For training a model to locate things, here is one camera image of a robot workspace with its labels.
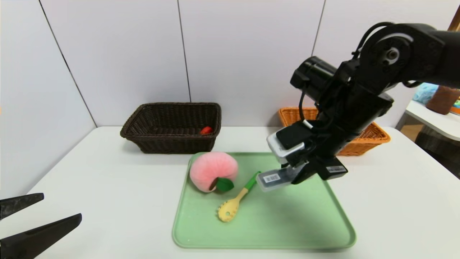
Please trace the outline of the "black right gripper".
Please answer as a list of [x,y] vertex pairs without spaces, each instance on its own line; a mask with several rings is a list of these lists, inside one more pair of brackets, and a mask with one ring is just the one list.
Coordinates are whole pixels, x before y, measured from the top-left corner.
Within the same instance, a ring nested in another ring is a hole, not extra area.
[[318,106],[313,120],[300,108],[299,120],[291,125],[291,146],[304,147],[291,155],[291,165],[281,165],[283,184],[300,184],[314,175],[326,181],[347,174],[339,155],[360,156],[390,141],[374,120],[392,102],[386,94],[333,98]]

